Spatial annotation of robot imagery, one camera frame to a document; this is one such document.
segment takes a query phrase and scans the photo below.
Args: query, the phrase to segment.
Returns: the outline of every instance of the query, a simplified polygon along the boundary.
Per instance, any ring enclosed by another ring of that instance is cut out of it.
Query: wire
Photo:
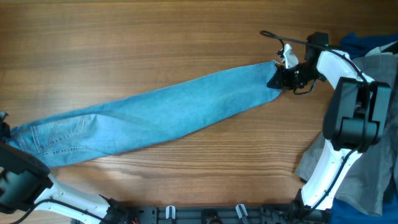
[[[65,206],[65,207],[67,207],[67,208],[70,208],[70,209],[73,209],[73,210],[75,210],[75,211],[78,211],[78,212],[81,212],[81,213],[83,213],[83,214],[85,214],[85,215],[88,215],[88,216],[91,216],[91,217],[93,217],[93,218],[96,218],[96,219],[98,219],[98,220],[100,220],[101,221],[101,223],[103,222],[103,223],[108,223],[108,224],[111,224],[111,222],[109,222],[109,221],[107,221],[107,220],[105,220],[105,219],[103,219],[103,218],[101,218],[101,217],[99,217],[99,216],[97,216],[97,215],[94,215],[94,214],[92,214],[92,213],[90,213],[90,212],[88,212],[88,211],[86,211],[86,210],[83,210],[83,209],[80,209],[80,208],[77,208],[77,207],[75,207],[75,206],[73,206],[73,205],[69,205],[69,204],[67,204],[67,203],[65,203],[65,202],[61,202],[61,201],[58,201],[58,200],[55,200],[55,199],[44,199],[44,200],[41,200],[41,201],[39,201],[39,202],[37,202],[36,204],[34,204],[20,219],[18,219],[17,221],[15,221],[15,222],[13,222],[13,223],[10,223],[10,224],[20,224],[21,222],[23,222],[39,205],[41,205],[41,204],[43,204],[43,203],[46,203],[46,202],[51,202],[51,203],[56,203],[56,204],[59,204],[59,205],[63,205],[63,206]]]
[[[308,45],[308,46],[311,46],[311,47],[316,47],[318,49],[326,50],[326,51],[328,51],[330,53],[333,53],[333,54],[339,56],[341,59],[345,60],[347,63],[349,63],[352,66],[352,68],[357,73],[357,76],[362,79],[364,87],[365,87],[365,90],[366,90],[366,92],[365,92],[365,102],[364,102],[365,117],[364,117],[363,128],[362,128],[362,139],[364,139],[365,135],[366,135],[366,130],[368,128],[370,87],[369,87],[368,81],[366,81],[366,79],[363,77],[362,72],[359,71],[359,69],[356,67],[356,65],[352,61],[348,60],[344,55],[341,55],[341,54],[335,52],[334,50],[330,50],[329,48],[326,48],[326,47],[321,46],[321,45],[311,44],[311,43],[308,43],[308,42],[295,40],[295,39],[290,39],[290,38],[286,38],[286,37],[279,37],[279,36],[269,32],[269,31],[266,31],[266,30],[260,31],[260,34],[265,36],[265,37],[270,37],[270,38],[273,38],[273,39],[277,39],[277,40],[281,41],[282,43],[283,43],[282,40],[286,40],[286,41],[290,41],[290,42],[294,42],[294,43],[298,43],[298,44],[304,44],[304,45]],[[349,159],[349,156],[352,155],[352,153],[354,153],[356,151],[362,151],[364,145],[365,145],[365,142],[362,141],[362,143],[356,149],[353,149],[352,151],[350,151],[344,157],[343,162],[341,163],[341,166],[340,166],[335,178],[333,179],[331,185],[329,186],[328,190],[326,190],[326,192],[322,196],[322,198],[305,215],[302,216],[301,220],[304,219],[305,217],[307,217],[308,215],[310,215],[323,202],[323,200],[328,196],[328,194],[330,193],[330,191],[333,189],[334,185],[336,184],[336,181],[339,178],[339,176],[341,174],[341,171],[343,170],[345,164],[347,163],[347,160]]]

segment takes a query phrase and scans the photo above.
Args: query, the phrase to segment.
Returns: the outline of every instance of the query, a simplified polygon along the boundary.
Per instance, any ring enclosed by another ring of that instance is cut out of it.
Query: wood grain
[[[338,44],[349,32],[397,32],[398,22],[397,1],[19,3],[0,5],[0,109],[11,126],[276,59],[280,44],[262,29],[300,40],[323,31]],[[293,46],[302,58],[304,46]],[[302,185],[294,168],[322,128],[331,94],[327,83],[305,96],[286,92],[178,141],[52,171],[131,204],[288,202]],[[0,215],[0,223],[21,215]],[[24,223],[68,221],[34,212]]]

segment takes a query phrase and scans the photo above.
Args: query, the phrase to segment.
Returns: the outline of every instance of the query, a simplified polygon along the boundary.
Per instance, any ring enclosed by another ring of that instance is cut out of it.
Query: blue denim pants
[[[7,144],[65,166],[180,138],[277,97],[275,62],[232,68],[11,129]]]

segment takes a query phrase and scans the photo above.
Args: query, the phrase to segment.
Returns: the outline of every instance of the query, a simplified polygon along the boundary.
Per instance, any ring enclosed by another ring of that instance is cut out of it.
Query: blue fabric
[[[340,40],[340,46],[349,53],[351,59],[365,56],[370,50],[398,40],[398,34],[357,37],[350,33]]]
[[[216,72],[23,124],[6,141],[50,167],[139,149],[273,100],[280,90],[266,85],[274,73],[274,62]]]
[[[398,195],[395,194],[392,203],[383,204],[381,217],[365,215],[347,202],[334,199],[331,208],[330,224],[392,224],[398,223]]]

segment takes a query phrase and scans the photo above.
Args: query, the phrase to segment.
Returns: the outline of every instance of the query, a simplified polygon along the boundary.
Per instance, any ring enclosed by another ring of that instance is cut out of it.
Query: gray fabric
[[[393,55],[372,55],[356,58],[353,62],[365,74],[380,82],[396,87],[398,58]],[[348,202],[367,215],[382,215],[382,198],[391,175],[398,186],[398,88],[393,88],[386,126],[381,141],[371,146],[348,171],[335,197]],[[318,139],[304,153],[295,174],[308,180],[321,156],[325,138],[321,133]]]

